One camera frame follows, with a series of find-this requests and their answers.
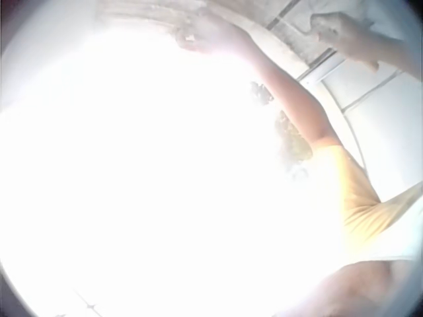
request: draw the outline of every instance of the raised arm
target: raised arm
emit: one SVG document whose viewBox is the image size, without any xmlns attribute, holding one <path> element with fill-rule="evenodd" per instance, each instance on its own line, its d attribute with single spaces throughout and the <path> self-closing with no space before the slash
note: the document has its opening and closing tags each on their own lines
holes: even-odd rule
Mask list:
<svg viewBox="0 0 423 317">
<path fill-rule="evenodd" d="M 226 50 L 245 58 L 312 149 L 341 144 L 319 101 L 267 57 L 238 26 L 206 13 L 179 32 L 176 40 L 188 50 Z"/>
</svg>

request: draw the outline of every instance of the person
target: person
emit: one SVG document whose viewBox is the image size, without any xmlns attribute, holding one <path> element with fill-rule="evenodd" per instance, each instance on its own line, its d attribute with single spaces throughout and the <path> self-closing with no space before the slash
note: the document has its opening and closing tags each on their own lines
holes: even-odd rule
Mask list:
<svg viewBox="0 0 423 317">
<path fill-rule="evenodd" d="M 327 178 L 336 184 L 336 193 L 330 194 L 338 204 L 351 260 L 321 281 L 300 305 L 276 316 L 374 316 L 413 266 L 413 252 L 418 249 L 423 225 L 422 183 L 381 203 L 364 170 L 343 147 L 319 101 L 238 26 L 202 11 L 175 38 L 187 50 L 225 51 L 248 60 L 312 148 L 313 160 L 332 169 Z"/>
</svg>

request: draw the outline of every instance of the hand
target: hand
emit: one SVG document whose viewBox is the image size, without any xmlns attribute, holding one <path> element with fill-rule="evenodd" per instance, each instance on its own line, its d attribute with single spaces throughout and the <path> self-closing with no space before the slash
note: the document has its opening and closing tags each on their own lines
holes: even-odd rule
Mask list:
<svg viewBox="0 0 423 317">
<path fill-rule="evenodd" d="M 181 48 L 201 53 L 243 54 L 252 44 L 246 31 L 206 9 L 198 11 L 175 38 Z"/>
</svg>

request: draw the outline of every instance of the bright light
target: bright light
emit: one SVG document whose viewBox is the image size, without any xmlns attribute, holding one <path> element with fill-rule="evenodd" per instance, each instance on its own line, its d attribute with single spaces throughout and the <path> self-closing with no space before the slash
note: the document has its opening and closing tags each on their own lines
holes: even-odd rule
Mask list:
<svg viewBox="0 0 423 317">
<path fill-rule="evenodd" d="M 253 75 L 115 30 L 0 115 L 1 259 L 40 317 L 88 316 L 73 288 L 104 317 L 271 316 L 315 282 Z"/>
</svg>

